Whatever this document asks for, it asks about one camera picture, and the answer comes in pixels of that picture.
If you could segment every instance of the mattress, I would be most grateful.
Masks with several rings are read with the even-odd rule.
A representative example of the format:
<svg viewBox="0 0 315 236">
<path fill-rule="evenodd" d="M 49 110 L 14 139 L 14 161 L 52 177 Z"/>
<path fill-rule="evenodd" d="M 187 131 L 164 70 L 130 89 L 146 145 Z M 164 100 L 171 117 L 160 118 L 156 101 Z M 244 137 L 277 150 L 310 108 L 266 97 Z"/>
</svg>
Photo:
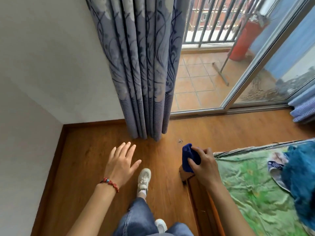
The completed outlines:
<svg viewBox="0 0 315 236">
<path fill-rule="evenodd" d="M 275 143 L 215 153 L 223 184 L 256 235 L 307 236 L 293 198 L 271 178 L 267 159 L 273 151 L 306 141 Z"/>
</svg>

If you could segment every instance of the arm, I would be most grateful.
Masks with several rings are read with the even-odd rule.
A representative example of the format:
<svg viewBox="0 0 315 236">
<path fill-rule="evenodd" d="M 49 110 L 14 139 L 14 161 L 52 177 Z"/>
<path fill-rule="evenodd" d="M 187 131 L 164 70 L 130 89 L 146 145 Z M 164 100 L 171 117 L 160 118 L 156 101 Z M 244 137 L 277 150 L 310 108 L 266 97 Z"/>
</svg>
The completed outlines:
<svg viewBox="0 0 315 236">
<path fill-rule="evenodd" d="M 118 188 L 127 183 L 141 163 L 141 160 L 138 160 L 130 167 L 136 148 L 136 145 L 133 145 L 129 149 L 130 145 L 129 142 L 121 144 L 117 149 L 114 147 L 105 168 L 104 177 L 116 183 Z M 111 185 L 98 184 L 67 236 L 97 236 L 115 194 L 116 190 Z"/>
<path fill-rule="evenodd" d="M 244 219 L 241 211 L 234 203 L 230 193 L 221 181 L 218 164 L 215 161 L 210 148 L 201 150 L 192 147 L 201 158 L 200 165 L 196 165 L 192 159 L 188 162 L 199 182 L 203 184 L 211 195 L 226 236 L 255 236 L 254 231 Z"/>
</svg>

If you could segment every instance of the blue towel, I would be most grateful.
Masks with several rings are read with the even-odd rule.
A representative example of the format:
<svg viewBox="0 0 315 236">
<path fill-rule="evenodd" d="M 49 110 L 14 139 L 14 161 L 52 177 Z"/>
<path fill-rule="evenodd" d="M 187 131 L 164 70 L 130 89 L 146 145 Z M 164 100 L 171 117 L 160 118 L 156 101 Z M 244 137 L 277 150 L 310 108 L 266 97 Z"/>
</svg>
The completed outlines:
<svg viewBox="0 0 315 236">
<path fill-rule="evenodd" d="M 290 190 L 301 222 L 315 230 L 315 142 L 285 152 L 289 162 L 283 167 L 281 178 Z"/>
<path fill-rule="evenodd" d="M 190 167 L 188 163 L 188 158 L 191 158 L 197 165 L 200 165 L 201 158 L 195 150 L 191 148 L 192 144 L 188 143 L 185 146 L 183 146 L 183 155 L 182 155 L 182 164 L 183 164 L 183 170 L 186 172 L 194 173 L 192 168 Z"/>
</svg>

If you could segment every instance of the bracelet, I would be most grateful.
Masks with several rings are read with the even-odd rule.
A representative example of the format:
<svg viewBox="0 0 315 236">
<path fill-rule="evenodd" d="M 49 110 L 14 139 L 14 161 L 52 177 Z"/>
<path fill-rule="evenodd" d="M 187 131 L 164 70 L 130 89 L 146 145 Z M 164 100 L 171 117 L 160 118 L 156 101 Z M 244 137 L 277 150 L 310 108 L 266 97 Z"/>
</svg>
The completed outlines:
<svg viewBox="0 0 315 236">
<path fill-rule="evenodd" d="M 117 193 L 119 192 L 118 186 L 117 186 L 115 183 L 113 183 L 112 181 L 110 181 L 109 179 L 107 179 L 107 178 L 103 178 L 103 179 L 100 181 L 100 183 L 106 183 L 106 184 L 108 184 L 108 185 L 111 185 L 111 186 L 113 186 L 113 187 L 115 188 L 115 190 L 116 190 Z"/>
</svg>

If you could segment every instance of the white sneaker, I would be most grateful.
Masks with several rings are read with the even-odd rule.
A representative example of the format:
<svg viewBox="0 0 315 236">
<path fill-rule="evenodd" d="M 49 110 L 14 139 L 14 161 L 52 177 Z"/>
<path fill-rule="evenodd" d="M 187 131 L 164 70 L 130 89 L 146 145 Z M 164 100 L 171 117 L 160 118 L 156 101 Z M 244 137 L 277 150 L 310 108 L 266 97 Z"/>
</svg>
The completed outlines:
<svg viewBox="0 0 315 236">
<path fill-rule="evenodd" d="M 165 231 L 167 230 L 166 223 L 164 222 L 163 219 L 157 219 L 157 220 L 155 221 L 155 225 L 156 225 L 157 228 L 158 228 L 158 233 L 159 233 L 159 234 L 163 234 L 163 233 L 165 233 Z"/>
<path fill-rule="evenodd" d="M 148 186 L 151 180 L 151 171 L 148 168 L 142 169 L 138 177 L 138 191 L 139 194 L 140 190 L 145 190 L 146 195 L 148 194 Z"/>
</svg>

